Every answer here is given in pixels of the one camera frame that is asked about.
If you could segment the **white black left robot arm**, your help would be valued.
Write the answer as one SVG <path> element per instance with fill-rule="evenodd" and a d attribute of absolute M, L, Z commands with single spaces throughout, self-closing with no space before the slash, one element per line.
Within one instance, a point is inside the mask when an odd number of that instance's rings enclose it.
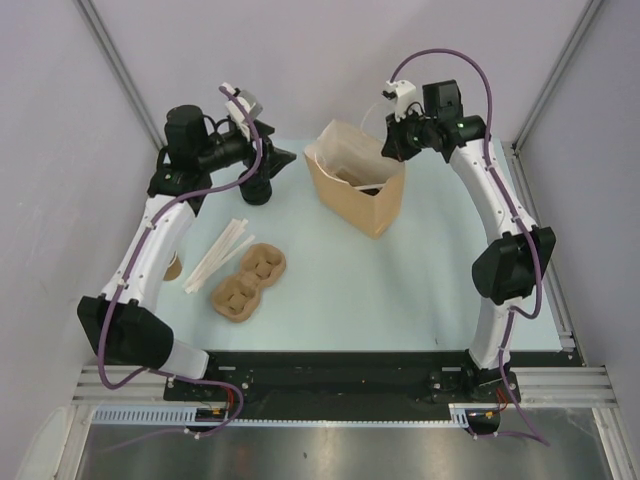
<path fill-rule="evenodd" d="M 77 307 L 99 361 L 185 377 L 187 389 L 202 400 L 219 392 L 221 376 L 210 354 L 177 340 L 156 316 L 161 284 L 212 186 L 212 173 L 242 164 L 234 186 L 246 203 L 263 205 L 271 197 L 272 178 L 296 158 L 274 146 L 273 127 L 261 121 L 248 126 L 233 103 L 227 108 L 225 132 L 195 105 L 167 113 L 167 145 L 159 152 L 134 239 L 102 292 L 82 297 Z"/>

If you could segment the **brown paper bag white handles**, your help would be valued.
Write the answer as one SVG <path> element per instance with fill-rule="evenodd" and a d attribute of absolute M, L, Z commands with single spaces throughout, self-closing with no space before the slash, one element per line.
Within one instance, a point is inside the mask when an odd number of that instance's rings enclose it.
<path fill-rule="evenodd" d="M 398 217 L 405 187 L 405 166 L 382 156 L 382 147 L 360 127 L 333 119 L 304 148 L 321 203 L 372 239 Z"/>

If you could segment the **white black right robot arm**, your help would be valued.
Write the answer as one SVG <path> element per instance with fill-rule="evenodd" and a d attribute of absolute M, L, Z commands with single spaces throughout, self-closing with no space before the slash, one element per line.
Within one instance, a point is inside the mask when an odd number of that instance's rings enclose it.
<path fill-rule="evenodd" d="M 484 227 L 487 247 L 471 267 L 481 296 L 476 332 L 468 350 L 475 367 L 461 376 L 463 393 L 484 401 L 497 389 L 492 370 L 508 361 L 515 314 L 522 314 L 541 283 L 556 236 L 541 227 L 519 202 L 495 157 L 487 125 L 464 113 L 453 80 L 417 88 L 406 80 L 389 81 L 382 92 L 393 105 L 385 118 L 383 156 L 407 161 L 425 149 L 439 153 L 462 181 Z"/>

